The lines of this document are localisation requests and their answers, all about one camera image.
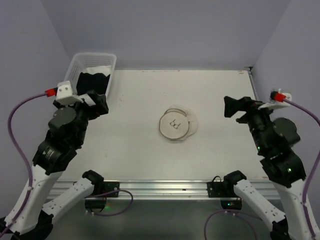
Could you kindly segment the black bra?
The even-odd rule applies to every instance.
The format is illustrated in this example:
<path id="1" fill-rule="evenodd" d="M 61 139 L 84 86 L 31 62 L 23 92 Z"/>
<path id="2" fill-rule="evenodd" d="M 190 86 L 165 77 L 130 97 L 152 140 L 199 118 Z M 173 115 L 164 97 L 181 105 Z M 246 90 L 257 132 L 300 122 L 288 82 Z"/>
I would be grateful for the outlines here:
<path id="1" fill-rule="evenodd" d="M 103 73 L 80 73 L 76 91 L 78 95 L 84 95 L 88 91 L 95 91 L 99 95 L 105 95 L 109 85 L 110 75 L 106 76 Z"/>

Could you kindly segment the white bra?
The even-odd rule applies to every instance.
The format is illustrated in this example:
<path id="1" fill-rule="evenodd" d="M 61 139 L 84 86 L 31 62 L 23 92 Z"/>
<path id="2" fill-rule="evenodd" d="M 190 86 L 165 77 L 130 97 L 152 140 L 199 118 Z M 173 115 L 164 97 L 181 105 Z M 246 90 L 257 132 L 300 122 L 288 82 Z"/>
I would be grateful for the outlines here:
<path id="1" fill-rule="evenodd" d="M 107 77 L 111 74 L 111 71 L 112 71 L 111 65 L 100 65 L 95 67 L 88 67 L 83 71 L 83 73 L 88 73 L 91 75 L 103 74 Z"/>

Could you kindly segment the white mesh laundry bag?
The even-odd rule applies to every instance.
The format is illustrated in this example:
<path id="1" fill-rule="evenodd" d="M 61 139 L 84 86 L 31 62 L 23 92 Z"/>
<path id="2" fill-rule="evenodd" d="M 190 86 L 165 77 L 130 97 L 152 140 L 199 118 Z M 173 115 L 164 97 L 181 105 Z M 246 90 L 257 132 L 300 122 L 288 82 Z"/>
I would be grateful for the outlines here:
<path id="1" fill-rule="evenodd" d="M 160 117 L 158 131 L 169 141 L 183 142 L 194 135 L 199 127 L 195 113 L 182 105 L 171 105 Z"/>

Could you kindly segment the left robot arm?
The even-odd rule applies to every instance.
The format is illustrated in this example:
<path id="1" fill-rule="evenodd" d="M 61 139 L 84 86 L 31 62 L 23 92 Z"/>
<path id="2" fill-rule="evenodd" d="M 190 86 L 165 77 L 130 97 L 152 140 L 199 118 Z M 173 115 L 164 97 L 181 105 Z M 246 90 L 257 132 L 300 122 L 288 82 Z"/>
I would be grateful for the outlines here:
<path id="1" fill-rule="evenodd" d="M 57 180 L 81 149 L 90 120 L 106 115 L 106 96 L 90 90 L 84 99 L 70 106 L 57 101 L 57 111 L 48 122 L 45 139 L 39 144 L 31 163 L 27 163 L 28 180 L 14 208 L 0 220 L 0 234 L 11 234 L 13 240 L 44 240 L 54 224 L 76 203 L 100 193 L 104 177 L 93 170 L 83 173 L 69 189 L 57 198 L 47 198 Z"/>

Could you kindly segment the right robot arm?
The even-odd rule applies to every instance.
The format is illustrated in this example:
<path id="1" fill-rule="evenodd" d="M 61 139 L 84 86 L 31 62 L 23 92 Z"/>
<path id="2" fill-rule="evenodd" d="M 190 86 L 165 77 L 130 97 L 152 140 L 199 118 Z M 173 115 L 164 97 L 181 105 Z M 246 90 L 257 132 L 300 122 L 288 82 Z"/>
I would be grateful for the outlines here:
<path id="1" fill-rule="evenodd" d="M 315 160 L 310 173 L 306 174 L 302 160 L 292 149 L 301 139 L 296 125 L 283 117 L 270 119 L 274 110 L 288 106 L 304 111 L 316 122 L 320 121 L 313 113 L 294 103 L 288 93 L 273 91 L 267 103 L 247 96 L 240 99 L 224 97 L 226 118 L 244 112 L 236 122 L 248 125 L 257 154 L 262 157 L 262 169 L 278 192 L 283 210 L 258 193 L 239 170 L 224 176 L 223 184 L 254 210 L 268 227 L 273 240 L 318 240 L 320 228 L 308 199 L 308 189 L 320 159 Z"/>

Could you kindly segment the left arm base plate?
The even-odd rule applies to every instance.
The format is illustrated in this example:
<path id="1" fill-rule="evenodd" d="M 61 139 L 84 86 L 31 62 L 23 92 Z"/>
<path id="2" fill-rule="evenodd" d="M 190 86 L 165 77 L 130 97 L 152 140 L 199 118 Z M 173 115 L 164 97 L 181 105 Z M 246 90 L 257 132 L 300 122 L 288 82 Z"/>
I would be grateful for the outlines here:
<path id="1" fill-rule="evenodd" d="M 87 198 L 93 198 L 96 195 L 101 195 L 108 193 L 104 198 L 117 198 L 119 196 L 118 192 L 114 192 L 120 189 L 120 182 L 118 181 L 103 181 L 94 186 L 93 193 L 91 193 Z"/>

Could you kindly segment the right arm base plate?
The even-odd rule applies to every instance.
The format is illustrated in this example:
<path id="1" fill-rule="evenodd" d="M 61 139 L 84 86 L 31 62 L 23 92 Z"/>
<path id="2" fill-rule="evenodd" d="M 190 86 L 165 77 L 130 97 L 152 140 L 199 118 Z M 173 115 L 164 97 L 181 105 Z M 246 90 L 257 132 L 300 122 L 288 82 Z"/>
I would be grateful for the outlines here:
<path id="1" fill-rule="evenodd" d="M 208 181 L 206 183 L 209 198 L 237 198 L 234 186 L 227 181 Z"/>

